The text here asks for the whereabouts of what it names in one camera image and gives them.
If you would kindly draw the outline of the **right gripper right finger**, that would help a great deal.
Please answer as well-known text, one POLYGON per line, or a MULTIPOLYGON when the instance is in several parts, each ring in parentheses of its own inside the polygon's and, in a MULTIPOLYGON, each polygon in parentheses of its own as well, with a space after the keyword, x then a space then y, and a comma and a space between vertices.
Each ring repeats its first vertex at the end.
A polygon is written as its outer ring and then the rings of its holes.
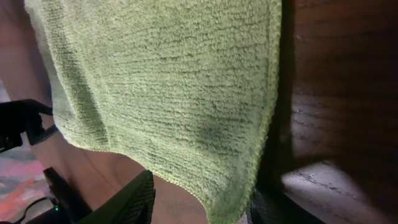
POLYGON ((325 224, 282 192, 255 189, 248 208, 249 224, 325 224))

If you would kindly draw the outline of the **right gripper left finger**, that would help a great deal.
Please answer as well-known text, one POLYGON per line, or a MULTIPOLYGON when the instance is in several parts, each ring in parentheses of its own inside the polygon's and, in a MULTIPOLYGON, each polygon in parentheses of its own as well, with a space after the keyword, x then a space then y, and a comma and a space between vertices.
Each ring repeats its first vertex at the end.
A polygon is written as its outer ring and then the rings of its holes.
POLYGON ((145 170, 78 224, 150 224, 154 202, 153 174, 145 170))

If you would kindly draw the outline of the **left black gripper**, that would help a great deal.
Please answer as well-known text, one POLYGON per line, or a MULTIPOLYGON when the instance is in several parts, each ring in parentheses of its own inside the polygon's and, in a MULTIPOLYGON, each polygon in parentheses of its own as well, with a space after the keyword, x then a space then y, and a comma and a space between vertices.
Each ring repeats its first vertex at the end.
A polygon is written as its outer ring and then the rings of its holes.
POLYGON ((42 127, 39 113, 53 115, 53 108, 36 100, 18 100, 1 103, 1 152, 23 145, 21 133, 26 133, 30 145, 36 145, 53 136, 58 128, 42 127))

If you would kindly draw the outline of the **green microfiber cloth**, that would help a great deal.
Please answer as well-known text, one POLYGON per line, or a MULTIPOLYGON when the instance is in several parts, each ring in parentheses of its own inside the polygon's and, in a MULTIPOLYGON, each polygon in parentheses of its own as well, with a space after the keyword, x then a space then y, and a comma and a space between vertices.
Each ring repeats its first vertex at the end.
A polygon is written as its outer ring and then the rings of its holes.
POLYGON ((29 0, 53 118, 237 223, 277 100, 280 0, 29 0))

